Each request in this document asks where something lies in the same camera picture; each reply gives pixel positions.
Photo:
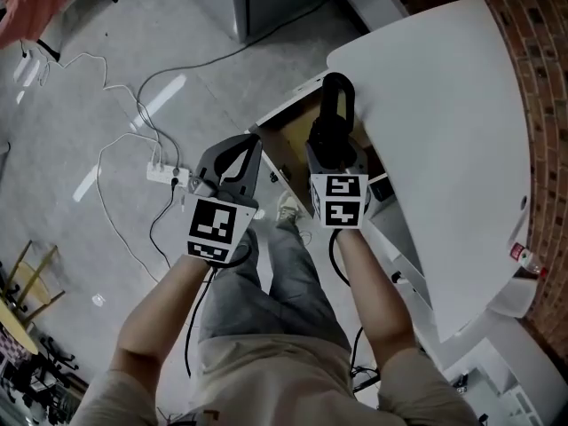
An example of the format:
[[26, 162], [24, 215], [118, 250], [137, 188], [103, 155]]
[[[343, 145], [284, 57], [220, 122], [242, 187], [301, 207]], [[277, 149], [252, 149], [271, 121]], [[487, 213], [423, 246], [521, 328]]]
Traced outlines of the person's left forearm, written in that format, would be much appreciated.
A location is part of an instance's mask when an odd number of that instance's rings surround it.
[[111, 368], [158, 375], [208, 271], [204, 260], [181, 256], [124, 322]]

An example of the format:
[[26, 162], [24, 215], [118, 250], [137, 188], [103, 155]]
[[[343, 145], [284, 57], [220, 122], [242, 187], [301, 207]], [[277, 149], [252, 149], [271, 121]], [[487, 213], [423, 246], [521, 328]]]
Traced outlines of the person's right shoe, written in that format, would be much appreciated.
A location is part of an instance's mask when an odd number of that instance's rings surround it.
[[278, 199], [276, 221], [289, 221], [295, 224], [302, 214], [303, 212], [294, 197], [289, 192], [284, 192]]

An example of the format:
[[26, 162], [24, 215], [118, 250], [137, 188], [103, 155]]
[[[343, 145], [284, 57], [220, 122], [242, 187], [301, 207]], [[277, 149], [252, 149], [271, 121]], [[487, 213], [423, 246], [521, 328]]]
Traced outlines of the person's grey trousers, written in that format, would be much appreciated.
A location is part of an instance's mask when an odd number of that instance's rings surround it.
[[212, 281], [203, 305], [199, 341], [233, 335], [300, 335], [318, 338], [349, 351], [349, 340], [320, 285], [319, 275], [296, 225], [274, 224], [268, 237], [272, 284], [261, 289], [259, 247], [248, 229], [242, 244], [251, 254], [225, 268]]

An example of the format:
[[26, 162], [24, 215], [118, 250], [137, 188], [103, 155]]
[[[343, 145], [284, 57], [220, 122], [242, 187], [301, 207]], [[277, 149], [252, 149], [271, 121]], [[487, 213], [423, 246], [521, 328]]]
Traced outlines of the person's right forearm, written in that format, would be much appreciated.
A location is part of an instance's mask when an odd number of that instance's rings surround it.
[[397, 353], [415, 347], [406, 304], [357, 229], [336, 237], [361, 326], [379, 368]]

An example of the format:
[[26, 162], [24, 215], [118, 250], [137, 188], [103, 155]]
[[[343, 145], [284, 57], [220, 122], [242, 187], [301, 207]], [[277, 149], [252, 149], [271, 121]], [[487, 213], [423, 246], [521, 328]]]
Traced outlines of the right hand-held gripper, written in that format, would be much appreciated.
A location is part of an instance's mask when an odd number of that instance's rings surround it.
[[319, 222], [329, 229], [359, 229], [367, 204], [367, 154], [357, 141], [350, 141], [349, 174], [321, 174], [322, 167], [312, 149], [305, 144], [311, 174], [312, 205]]

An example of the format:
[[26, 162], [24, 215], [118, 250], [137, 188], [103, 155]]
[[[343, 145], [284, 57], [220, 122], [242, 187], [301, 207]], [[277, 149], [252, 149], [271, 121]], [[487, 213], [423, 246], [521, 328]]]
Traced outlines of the small white power strip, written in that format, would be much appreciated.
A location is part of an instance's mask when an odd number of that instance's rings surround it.
[[26, 55], [21, 58], [18, 66], [16, 66], [14, 70], [12, 76], [13, 81], [24, 88], [29, 87], [35, 80], [40, 66], [41, 60], [31, 51], [27, 52]]

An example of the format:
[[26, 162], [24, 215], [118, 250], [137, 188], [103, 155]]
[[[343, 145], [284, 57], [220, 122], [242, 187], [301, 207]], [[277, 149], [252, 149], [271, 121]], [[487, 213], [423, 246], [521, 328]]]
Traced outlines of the white desk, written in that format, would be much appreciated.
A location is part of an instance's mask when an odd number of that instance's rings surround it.
[[332, 51], [393, 187], [425, 280], [423, 348], [448, 369], [492, 324], [487, 305], [528, 239], [531, 169], [523, 100], [485, 0], [460, 0]]

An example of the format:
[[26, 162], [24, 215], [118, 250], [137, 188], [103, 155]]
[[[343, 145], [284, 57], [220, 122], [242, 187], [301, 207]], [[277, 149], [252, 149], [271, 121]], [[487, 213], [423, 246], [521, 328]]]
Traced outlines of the clear bottle red cap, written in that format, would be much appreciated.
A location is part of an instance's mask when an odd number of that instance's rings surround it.
[[526, 273], [534, 276], [536, 279], [547, 276], [548, 269], [540, 256], [533, 253], [526, 246], [514, 242], [509, 250], [509, 255]]

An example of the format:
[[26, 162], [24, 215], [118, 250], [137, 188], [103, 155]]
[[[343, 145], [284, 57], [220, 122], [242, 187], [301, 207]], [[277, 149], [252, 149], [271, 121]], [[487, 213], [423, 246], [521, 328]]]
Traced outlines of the yellow wooden stool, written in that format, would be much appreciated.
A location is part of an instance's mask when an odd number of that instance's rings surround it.
[[[43, 270], [51, 264], [58, 251], [58, 246], [53, 245], [36, 268], [25, 261], [31, 246], [32, 241], [28, 241], [8, 273], [7, 278], [4, 280], [0, 277], [0, 298], [7, 300], [8, 304], [13, 306], [13, 312], [21, 311], [26, 313], [21, 318], [17, 317], [23, 327], [29, 326], [33, 320], [66, 294], [66, 291], [61, 289], [60, 292], [53, 295], [41, 277]], [[28, 312], [28, 308], [25, 305], [25, 300], [29, 296], [32, 296], [39, 303], [39, 307], [32, 312]]]

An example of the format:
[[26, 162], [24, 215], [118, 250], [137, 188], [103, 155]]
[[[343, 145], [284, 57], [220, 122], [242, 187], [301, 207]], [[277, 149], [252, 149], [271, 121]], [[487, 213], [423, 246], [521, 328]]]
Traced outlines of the wooden drawer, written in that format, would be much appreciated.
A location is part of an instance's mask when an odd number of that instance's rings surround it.
[[[324, 74], [317, 75], [297, 87], [291, 98], [258, 120], [249, 129], [263, 144], [263, 159], [273, 175], [299, 202], [301, 210], [314, 216], [310, 193], [310, 173], [305, 142], [312, 122], [320, 114], [321, 85]], [[395, 194], [378, 153], [360, 119], [354, 120], [351, 137], [367, 155], [367, 170], [372, 204], [369, 213], [391, 205]]]

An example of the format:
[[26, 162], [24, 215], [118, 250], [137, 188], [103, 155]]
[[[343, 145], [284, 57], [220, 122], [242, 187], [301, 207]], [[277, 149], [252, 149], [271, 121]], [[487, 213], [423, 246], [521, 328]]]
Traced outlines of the white power strip with plugs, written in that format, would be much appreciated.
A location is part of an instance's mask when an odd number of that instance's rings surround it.
[[187, 187], [190, 177], [190, 170], [183, 167], [175, 167], [163, 163], [149, 162], [146, 166], [146, 179], [165, 185], [170, 185], [171, 181], [176, 178], [177, 185]]

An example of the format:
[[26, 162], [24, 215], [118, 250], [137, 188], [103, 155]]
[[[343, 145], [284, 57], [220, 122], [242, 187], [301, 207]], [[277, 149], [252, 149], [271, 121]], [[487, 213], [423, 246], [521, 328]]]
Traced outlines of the white plastic bin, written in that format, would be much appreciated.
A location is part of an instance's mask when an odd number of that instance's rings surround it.
[[522, 319], [536, 295], [537, 280], [512, 278], [487, 305], [487, 309], [503, 316]]

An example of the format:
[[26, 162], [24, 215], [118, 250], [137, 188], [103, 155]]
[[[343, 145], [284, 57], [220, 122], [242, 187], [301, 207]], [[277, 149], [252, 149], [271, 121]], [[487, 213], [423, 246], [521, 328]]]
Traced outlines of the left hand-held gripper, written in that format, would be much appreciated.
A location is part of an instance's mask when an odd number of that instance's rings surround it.
[[227, 138], [202, 155], [186, 196], [187, 254], [228, 265], [258, 209], [254, 199], [262, 140], [245, 133]]

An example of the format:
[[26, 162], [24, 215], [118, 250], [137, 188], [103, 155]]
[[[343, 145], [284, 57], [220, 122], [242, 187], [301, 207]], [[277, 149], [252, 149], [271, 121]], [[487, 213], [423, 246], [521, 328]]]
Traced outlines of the person's beige shirt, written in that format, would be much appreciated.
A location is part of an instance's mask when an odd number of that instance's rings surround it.
[[[477, 426], [468, 403], [416, 347], [411, 328], [364, 326], [381, 374], [379, 406], [352, 393], [349, 353], [316, 337], [237, 334], [204, 340], [191, 423], [211, 426]], [[155, 392], [178, 331], [144, 323], [120, 333], [110, 369], [71, 426], [156, 426]]]

